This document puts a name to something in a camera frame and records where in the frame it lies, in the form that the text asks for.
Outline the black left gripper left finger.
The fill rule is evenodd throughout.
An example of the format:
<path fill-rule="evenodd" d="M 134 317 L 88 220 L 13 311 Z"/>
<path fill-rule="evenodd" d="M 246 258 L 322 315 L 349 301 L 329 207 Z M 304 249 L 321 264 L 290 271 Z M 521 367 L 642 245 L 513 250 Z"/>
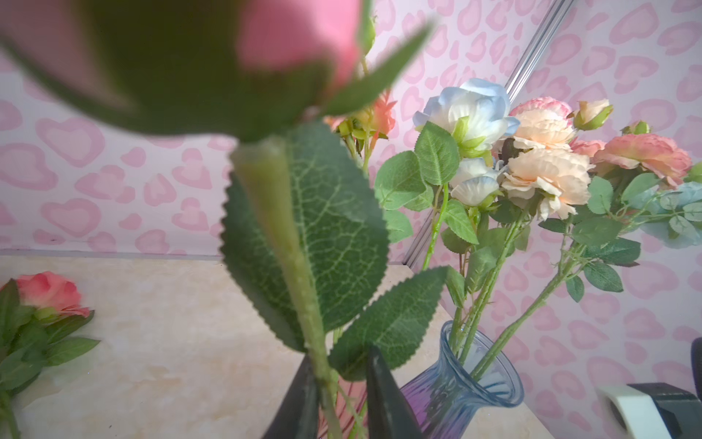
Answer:
<path fill-rule="evenodd" d="M 318 421 L 318 385 L 306 355 L 263 439 L 315 439 Z"/>

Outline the peach rose stem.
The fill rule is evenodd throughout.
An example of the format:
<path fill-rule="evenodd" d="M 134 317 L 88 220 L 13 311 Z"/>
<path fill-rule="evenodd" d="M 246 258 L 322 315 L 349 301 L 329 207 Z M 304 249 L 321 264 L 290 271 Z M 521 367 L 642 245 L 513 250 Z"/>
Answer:
<path fill-rule="evenodd" d="M 462 282 L 452 290 L 457 310 L 453 318 L 450 346 L 457 360 L 465 361 L 479 323 L 490 303 L 507 259 L 525 246 L 531 225 L 556 215 L 565 220 L 590 194 L 590 160 L 565 149 L 518 151 L 515 141 L 493 148 L 493 162 L 503 162 L 506 171 L 501 194 L 481 213 L 478 242 L 468 244 L 449 230 L 442 239 L 459 254 Z"/>

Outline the pink green carnation stem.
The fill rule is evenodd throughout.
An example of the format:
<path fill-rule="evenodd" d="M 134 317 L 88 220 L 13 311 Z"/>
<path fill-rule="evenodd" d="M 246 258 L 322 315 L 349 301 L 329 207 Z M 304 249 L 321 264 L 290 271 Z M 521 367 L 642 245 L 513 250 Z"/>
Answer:
<path fill-rule="evenodd" d="M 643 131 L 629 131 L 608 142 L 576 140 L 571 149 L 586 155 L 604 179 L 621 179 L 625 171 L 649 172 L 676 188 L 693 168 L 692 158 L 674 139 Z"/>

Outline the red glass vase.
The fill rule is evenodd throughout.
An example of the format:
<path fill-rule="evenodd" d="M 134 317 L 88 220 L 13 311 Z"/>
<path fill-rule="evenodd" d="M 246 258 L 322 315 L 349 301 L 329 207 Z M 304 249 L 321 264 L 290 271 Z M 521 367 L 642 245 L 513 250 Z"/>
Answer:
<path fill-rule="evenodd" d="M 344 438 L 367 438 L 367 384 L 338 380 L 336 415 Z"/>

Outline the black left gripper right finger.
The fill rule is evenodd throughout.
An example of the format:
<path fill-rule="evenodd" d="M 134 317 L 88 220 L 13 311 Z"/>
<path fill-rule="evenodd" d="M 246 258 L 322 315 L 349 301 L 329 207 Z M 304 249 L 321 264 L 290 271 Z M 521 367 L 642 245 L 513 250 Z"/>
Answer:
<path fill-rule="evenodd" d="M 422 439 L 422 431 L 376 346 L 367 358 L 367 427 L 369 438 Z"/>

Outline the pale blue white rose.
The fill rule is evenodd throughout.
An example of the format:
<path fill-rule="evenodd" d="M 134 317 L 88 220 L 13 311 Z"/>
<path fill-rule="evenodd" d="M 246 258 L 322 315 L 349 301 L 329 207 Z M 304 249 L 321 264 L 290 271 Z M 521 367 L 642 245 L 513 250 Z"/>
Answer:
<path fill-rule="evenodd" d="M 431 212 L 429 260 L 443 230 L 464 243 L 478 242 L 481 212 L 500 192 L 492 148 L 513 135 L 519 122 L 504 87 L 471 79 L 431 98 L 413 124 L 419 133 L 414 148 L 381 166 L 375 192 L 392 243 L 413 233 L 406 211 Z"/>
<path fill-rule="evenodd" d="M 466 207 L 487 210 L 500 193 L 502 161 L 488 166 L 483 158 L 465 158 L 449 183 L 450 197 Z"/>

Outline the pink rosebud spray stem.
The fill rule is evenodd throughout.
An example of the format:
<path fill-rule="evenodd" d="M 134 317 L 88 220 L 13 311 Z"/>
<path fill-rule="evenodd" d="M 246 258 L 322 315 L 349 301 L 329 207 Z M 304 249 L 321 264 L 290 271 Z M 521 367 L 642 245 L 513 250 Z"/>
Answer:
<path fill-rule="evenodd" d="M 605 124 L 613 110 L 614 107 L 607 99 L 594 102 L 579 101 L 573 125 L 580 131 L 596 130 Z"/>
<path fill-rule="evenodd" d="M 378 140 L 387 140 L 396 125 L 391 90 L 384 91 L 371 105 L 347 116 L 326 116 L 324 122 L 338 135 L 349 155 L 369 175 L 369 162 Z"/>

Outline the pink carnation double stem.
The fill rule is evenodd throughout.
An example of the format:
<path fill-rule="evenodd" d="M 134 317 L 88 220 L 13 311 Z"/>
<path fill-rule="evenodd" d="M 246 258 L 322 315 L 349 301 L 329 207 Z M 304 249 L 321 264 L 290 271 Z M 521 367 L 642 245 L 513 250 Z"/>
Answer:
<path fill-rule="evenodd" d="M 539 97 L 519 104 L 509 113 L 510 116 L 517 117 L 521 113 L 532 110 L 547 110 L 559 115 L 562 119 L 567 119 L 572 113 L 571 107 L 566 102 L 561 102 L 550 96 Z"/>

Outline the purple blue glass vase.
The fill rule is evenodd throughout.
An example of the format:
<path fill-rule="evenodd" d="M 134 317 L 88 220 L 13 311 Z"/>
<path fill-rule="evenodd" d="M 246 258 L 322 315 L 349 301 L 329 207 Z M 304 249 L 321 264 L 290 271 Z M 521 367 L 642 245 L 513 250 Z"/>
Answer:
<path fill-rule="evenodd" d="M 522 380 L 503 353 L 475 380 L 470 371 L 493 341 L 478 332 L 468 359 L 461 363 L 449 345 L 451 326 L 450 321 L 442 326 L 437 362 L 401 388 L 425 438 L 461 438 L 480 409 L 515 408 L 525 397 Z"/>

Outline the light pink rose stem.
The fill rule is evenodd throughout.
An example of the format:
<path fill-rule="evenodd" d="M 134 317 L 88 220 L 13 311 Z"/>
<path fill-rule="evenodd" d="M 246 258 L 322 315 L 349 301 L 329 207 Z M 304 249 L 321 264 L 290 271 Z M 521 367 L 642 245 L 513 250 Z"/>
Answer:
<path fill-rule="evenodd" d="M 49 93 L 146 135 L 228 135 L 221 253 L 285 346 L 312 360 L 319 420 L 342 436 L 338 380 L 367 383 L 369 347 L 391 373 L 418 350 L 447 272 L 378 293 L 389 230 L 326 116 L 378 98 L 433 32 L 420 27 L 359 71 L 369 1 L 5 1 L 1 43 Z"/>

